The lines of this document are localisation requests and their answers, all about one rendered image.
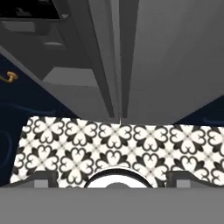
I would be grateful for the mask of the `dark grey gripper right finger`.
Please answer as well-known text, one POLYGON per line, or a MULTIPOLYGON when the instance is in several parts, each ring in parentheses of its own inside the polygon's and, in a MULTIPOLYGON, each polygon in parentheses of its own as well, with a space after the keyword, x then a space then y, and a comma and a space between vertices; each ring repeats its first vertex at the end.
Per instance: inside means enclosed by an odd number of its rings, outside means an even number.
POLYGON ((167 188, 218 187, 216 184, 196 178, 189 171, 168 171, 166 173, 166 178, 167 188))

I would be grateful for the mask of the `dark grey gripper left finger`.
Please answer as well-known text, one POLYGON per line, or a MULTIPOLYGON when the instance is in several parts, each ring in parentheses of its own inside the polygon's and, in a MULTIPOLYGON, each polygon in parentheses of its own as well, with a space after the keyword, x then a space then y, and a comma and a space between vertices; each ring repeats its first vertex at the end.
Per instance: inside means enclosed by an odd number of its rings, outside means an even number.
POLYGON ((56 171, 35 171, 25 180, 8 184, 18 188, 57 188, 58 173, 56 171))

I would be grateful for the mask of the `grey fridge door with dispenser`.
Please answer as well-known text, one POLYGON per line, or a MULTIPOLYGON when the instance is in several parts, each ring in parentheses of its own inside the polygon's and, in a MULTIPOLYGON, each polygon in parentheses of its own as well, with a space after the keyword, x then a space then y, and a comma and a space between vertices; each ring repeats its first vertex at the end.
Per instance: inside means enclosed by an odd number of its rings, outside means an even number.
POLYGON ((0 53, 77 118, 118 123, 111 3, 88 2, 114 117, 106 109, 67 0, 0 0, 0 53))

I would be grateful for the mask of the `plain grey fridge door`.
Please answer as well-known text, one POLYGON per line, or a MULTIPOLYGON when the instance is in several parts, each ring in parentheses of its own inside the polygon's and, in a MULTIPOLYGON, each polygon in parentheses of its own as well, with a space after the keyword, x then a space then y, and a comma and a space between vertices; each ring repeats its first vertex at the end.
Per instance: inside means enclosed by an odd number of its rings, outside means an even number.
POLYGON ((224 0, 139 0, 125 124, 176 124, 224 95, 224 0))

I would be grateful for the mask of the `white round disc black rim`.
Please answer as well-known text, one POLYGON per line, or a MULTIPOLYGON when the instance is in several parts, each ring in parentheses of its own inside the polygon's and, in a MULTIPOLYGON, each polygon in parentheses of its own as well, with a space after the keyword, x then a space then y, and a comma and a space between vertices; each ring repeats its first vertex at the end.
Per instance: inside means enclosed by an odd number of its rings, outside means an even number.
POLYGON ((85 188, 110 188, 111 186, 152 188, 152 185, 143 175, 122 167, 112 167, 98 171, 85 184, 85 188))

